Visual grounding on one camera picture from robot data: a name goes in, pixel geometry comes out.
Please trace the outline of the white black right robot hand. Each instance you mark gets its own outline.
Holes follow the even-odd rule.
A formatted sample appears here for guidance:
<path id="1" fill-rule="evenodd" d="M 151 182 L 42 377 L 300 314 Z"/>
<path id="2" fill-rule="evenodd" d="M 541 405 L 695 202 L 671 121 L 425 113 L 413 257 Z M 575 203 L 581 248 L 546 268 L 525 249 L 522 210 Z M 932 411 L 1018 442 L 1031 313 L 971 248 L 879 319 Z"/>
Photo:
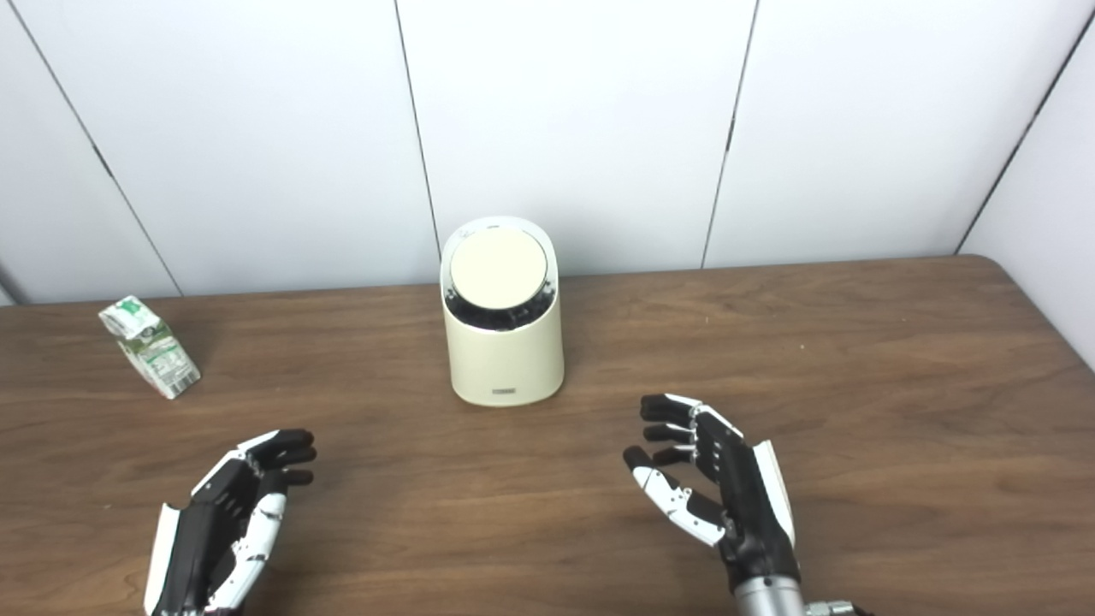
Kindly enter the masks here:
<path id="1" fill-rule="evenodd" d="M 802 583 L 789 495 L 772 443 L 749 443 L 723 414 L 684 395 L 643 395 L 639 417 L 646 441 L 671 445 L 656 453 L 626 448 L 630 473 L 670 522 L 719 550 L 731 589 L 754 578 Z"/>

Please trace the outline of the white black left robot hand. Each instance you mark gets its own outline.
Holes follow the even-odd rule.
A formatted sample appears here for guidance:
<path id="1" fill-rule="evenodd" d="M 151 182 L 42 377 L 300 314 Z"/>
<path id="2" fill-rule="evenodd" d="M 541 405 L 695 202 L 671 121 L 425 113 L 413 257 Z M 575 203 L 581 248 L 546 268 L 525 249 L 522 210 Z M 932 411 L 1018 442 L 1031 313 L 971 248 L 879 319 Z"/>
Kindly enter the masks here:
<path id="1" fill-rule="evenodd" d="M 163 504 L 145 585 L 147 615 L 241 615 L 269 562 L 291 487 L 314 475 L 316 437 L 279 429 L 226 452 L 189 493 Z"/>

